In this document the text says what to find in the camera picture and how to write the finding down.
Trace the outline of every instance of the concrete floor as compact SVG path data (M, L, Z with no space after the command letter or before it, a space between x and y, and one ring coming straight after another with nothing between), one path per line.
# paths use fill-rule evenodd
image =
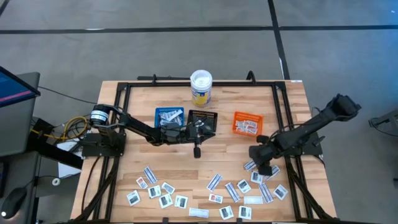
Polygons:
M394 0L274 0L280 26L398 24ZM0 29L86 29L168 26L271 26L264 0L11 0ZM337 93L363 107L348 123L320 131L338 216L396 223L397 138L368 119L397 109L398 30L282 31L291 79L303 80L310 106ZM139 75L188 77L209 70L214 79L282 79L273 31L146 34L0 35L0 64L14 73L37 71L40 85L96 101L103 80ZM34 115L53 124L87 114L92 106L42 91ZM54 174L44 161L43 174ZM40 199L38 217L67 220L77 178Z

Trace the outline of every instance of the white card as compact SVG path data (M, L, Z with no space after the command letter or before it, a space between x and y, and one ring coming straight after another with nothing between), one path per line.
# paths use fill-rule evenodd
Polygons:
M188 203L188 197L184 197L184 196L181 196L181 195L177 195L175 197L175 204L174 204L175 207L186 208L187 207L187 203Z
M159 197L162 194L162 192L160 191L159 185L156 185L155 187L148 188L148 194L149 194L150 199Z
M173 204L173 200L170 194L165 194L159 198L161 208L169 207Z
M262 183L262 175L260 175L258 172L253 171L251 173L251 182L257 183L257 184L261 184Z
M136 180L136 182L140 186L140 188L142 188L142 189L146 189L148 187L147 183L144 181L144 178L142 178L142 177L139 177Z
M174 193L174 187L172 187L170 184L168 184L168 183L166 183L166 182L164 182L163 184L162 184L162 188L167 192L167 193L169 193L169 194L173 194Z
M208 218L209 210L199 209L199 208L189 208L189 216L199 217L199 218Z
M242 194L246 194L251 190L249 183L243 179L238 183L238 189L241 190Z
M251 220L251 208L239 206L239 218Z
M216 203L223 203L223 196L210 194L209 201Z
M138 191L135 190L127 195L127 200L129 201L130 206L135 205L136 203L140 202L141 199L139 198Z
M234 217L234 213L232 212L231 206L220 208L220 215L223 218L223 220L227 220L229 218Z
M278 187L274 190L274 195L279 198L279 200L283 200L287 193L288 191L284 188L284 186L282 186L282 184L279 184Z

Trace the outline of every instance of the monitor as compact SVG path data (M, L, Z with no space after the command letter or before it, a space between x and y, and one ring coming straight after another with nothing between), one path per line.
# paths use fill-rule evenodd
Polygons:
M0 108L40 96L40 92L0 67Z

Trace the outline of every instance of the wooden tabletop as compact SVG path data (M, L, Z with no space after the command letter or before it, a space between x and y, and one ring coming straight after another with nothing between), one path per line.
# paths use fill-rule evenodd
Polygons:
M116 81L103 82L98 103L113 105L117 84ZM294 123L302 123L310 119L310 108L308 107L303 83L286 81L286 86ZM200 146L200 159L193 158L193 144L155 147L148 144L143 137L127 131L126 148L119 164L111 222L161 222L163 217L169 217L170 222L222 222L219 209L228 205L232 206L234 218L225 221L231 222L238 217L238 208L243 205L244 195L236 187L240 180L246 179L252 188L245 196L261 195L258 184L250 182L251 173L243 167L245 163L251 160L248 149L249 146L256 145L256 140L253 137L234 134L231 128L234 112L240 110L263 115L262 133L264 135L270 135L278 130L271 88L268 86L213 87L211 97L210 105L206 108L197 108L192 104L190 87L132 88L127 112L138 120L153 126L156 107L182 106L185 108L185 120L187 120L189 110L217 112L217 131L215 137L205 141ZM279 99L282 111L284 111L281 93L279 93ZM287 124L285 113L283 117L284 124ZM75 218L81 213L82 196L94 160L95 158L89 158L84 161L71 218ZM322 163L313 156L302 156L302 160L309 191L327 213L335 216L335 208ZM289 194L283 201L273 195L274 201L272 203L247 205L252 208L252 222L294 221L292 197L284 159L273 159L271 165L278 165L281 172L270 181L266 181L269 190L273 192L279 184L282 184L289 190ZM88 205L97 191L101 166L102 158L94 168L88 186L85 206ZM146 166L152 169L159 180L154 185L150 184L144 175ZM215 174L223 176L222 181L213 191L213 194L224 197L223 204L208 200L210 191L206 189L206 186ZM137 185L136 179L138 177L143 177L150 187L162 185L164 182L175 187L175 192L172 195L173 201L176 195L186 196L188 197L187 208L182 209L172 205L161 209L159 198L149 199L148 191L140 189ZM235 186L241 197L237 203L232 201L224 187L228 182ZM130 207L126 195L134 190L139 192L141 201ZM297 192L301 214L305 217L302 195L299 189L297 189ZM108 193L106 192L101 204L100 218L104 217L107 198ZM207 219L189 217L189 208L209 209L210 217Z

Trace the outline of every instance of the black cable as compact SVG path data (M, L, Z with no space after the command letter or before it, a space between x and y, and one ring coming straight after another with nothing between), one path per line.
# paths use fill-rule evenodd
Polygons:
M85 206L85 197L86 197L86 193L87 193L88 183L90 183L90 178L91 178L91 175L93 174L93 170L94 170L95 164L97 164L99 159L100 159L100 157L98 156L97 159L94 161L93 166L91 167L90 173L88 174L85 191L83 193L83 200L81 200L81 213L82 214L83 214L84 206Z
M369 123L371 124L372 128L376 129L377 131L379 131L379 132L381 132L381 133L383 133L383 134L390 135L390 136L393 136L393 137L398 137L398 135L391 134L391 133L387 133L387 132L385 132L385 131L381 131L380 129L378 129L378 128L373 124L373 121L372 121L372 120L374 120L374 119L376 119L376 118L370 119L371 122L369 122Z
M43 90L51 91L53 93L56 93L56 94L59 94L59 95L62 95L62 96L65 96L65 97L68 97L68 98L71 98L71 99L74 99L74 100L77 100L77 101L81 101L81 102L84 102L84 103L91 103L91 104L97 105L97 103L94 103L94 102L91 102L91 101L86 101L86 100L81 100L81 99L78 99L78 98L75 98L75 97L72 97L72 96L68 96L66 94L57 92L55 90L51 90L51 89L46 88L46 87L39 86L39 88L42 88Z

